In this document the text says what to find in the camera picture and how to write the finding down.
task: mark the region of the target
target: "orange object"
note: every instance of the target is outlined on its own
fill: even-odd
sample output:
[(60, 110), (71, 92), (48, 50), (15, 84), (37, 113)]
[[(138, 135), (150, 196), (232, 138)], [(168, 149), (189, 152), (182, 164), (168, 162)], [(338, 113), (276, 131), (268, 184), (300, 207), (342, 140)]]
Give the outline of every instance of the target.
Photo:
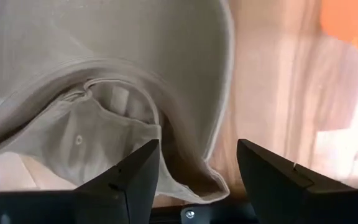
[(358, 48), (358, 0), (322, 0), (323, 30)]

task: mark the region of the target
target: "screw head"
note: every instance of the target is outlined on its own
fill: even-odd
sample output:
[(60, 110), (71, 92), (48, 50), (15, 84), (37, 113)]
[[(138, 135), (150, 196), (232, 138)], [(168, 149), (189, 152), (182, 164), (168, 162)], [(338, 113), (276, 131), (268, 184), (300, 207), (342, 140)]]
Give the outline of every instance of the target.
[(194, 218), (194, 215), (196, 215), (196, 214), (191, 210), (186, 212), (186, 217), (187, 218)]

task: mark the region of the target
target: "metal screw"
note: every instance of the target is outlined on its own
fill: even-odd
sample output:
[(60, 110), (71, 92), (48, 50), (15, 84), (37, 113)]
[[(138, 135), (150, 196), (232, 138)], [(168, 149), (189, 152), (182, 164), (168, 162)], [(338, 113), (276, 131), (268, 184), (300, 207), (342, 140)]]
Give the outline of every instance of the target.
[(194, 215), (195, 215), (195, 213), (193, 211), (191, 211), (191, 210), (186, 212), (186, 217), (187, 218), (194, 218)]

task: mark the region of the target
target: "orange surface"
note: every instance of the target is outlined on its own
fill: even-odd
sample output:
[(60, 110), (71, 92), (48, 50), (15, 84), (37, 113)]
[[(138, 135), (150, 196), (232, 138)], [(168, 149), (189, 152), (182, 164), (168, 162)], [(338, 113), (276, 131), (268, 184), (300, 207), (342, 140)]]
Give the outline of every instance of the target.
[(323, 0), (320, 21), (327, 34), (358, 48), (358, 0)]

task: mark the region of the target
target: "wooden surface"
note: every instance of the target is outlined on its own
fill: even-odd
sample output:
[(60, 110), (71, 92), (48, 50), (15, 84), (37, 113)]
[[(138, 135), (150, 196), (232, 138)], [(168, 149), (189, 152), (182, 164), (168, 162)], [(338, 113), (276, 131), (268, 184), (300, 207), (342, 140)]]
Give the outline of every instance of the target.
[[(349, 126), (358, 99), (358, 50), (322, 33), (320, 0), (230, 0), (236, 61), (211, 166), (245, 197), (238, 138), (310, 167), (318, 131)], [(157, 197), (155, 206), (181, 205)]]

